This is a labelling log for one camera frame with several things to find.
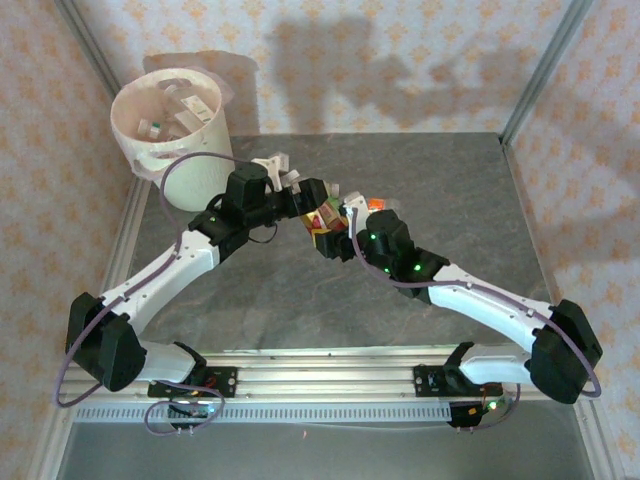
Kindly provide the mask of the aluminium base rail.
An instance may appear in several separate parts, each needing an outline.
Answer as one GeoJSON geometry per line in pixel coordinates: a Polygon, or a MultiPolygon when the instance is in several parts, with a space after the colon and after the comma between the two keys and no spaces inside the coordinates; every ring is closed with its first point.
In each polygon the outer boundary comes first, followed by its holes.
{"type": "Polygon", "coordinates": [[[413,368],[441,365],[443,347],[235,350],[206,354],[215,367],[235,367],[235,403],[392,402],[418,398],[413,368]]]}

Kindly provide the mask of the small circuit board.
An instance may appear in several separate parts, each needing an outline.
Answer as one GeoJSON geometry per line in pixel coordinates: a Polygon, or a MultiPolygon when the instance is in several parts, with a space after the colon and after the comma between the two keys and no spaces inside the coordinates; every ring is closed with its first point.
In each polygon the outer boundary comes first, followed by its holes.
{"type": "Polygon", "coordinates": [[[518,404],[517,400],[506,400],[504,397],[488,403],[481,401],[453,402],[449,405],[451,419],[447,424],[458,432],[473,433],[486,430],[506,421],[518,404]],[[485,422],[484,418],[495,413],[498,408],[504,408],[503,413],[494,420],[485,422]]]}
{"type": "Polygon", "coordinates": [[[174,397],[169,400],[168,408],[184,417],[206,419],[213,417],[224,400],[214,394],[192,392],[184,397],[174,397]]]}

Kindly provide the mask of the white plastic bin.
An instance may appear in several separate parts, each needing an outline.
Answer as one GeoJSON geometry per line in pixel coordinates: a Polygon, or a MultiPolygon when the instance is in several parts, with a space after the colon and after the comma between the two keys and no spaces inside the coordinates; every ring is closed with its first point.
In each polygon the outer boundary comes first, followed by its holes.
{"type": "Polygon", "coordinates": [[[184,211],[204,209],[215,195],[226,188],[227,177],[235,168],[228,157],[197,156],[182,162],[166,180],[166,199],[184,211]]]}

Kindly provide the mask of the aluminium frame post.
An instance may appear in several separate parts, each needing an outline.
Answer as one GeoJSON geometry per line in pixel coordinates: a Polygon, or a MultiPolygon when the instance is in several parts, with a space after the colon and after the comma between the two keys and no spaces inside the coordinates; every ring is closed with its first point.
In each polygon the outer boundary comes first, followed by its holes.
{"type": "Polygon", "coordinates": [[[513,143],[517,133],[524,125],[554,73],[554,70],[559,65],[566,49],[580,28],[593,2],[594,0],[571,0],[569,3],[566,12],[506,122],[502,133],[499,135],[500,144],[503,148],[507,148],[513,143]]]}
{"type": "Polygon", "coordinates": [[[84,20],[76,0],[53,0],[53,2],[78,42],[84,56],[97,74],[98,79],[103,84],[108,97],[113,100],[120,91],[121,85],[84,20]]]}

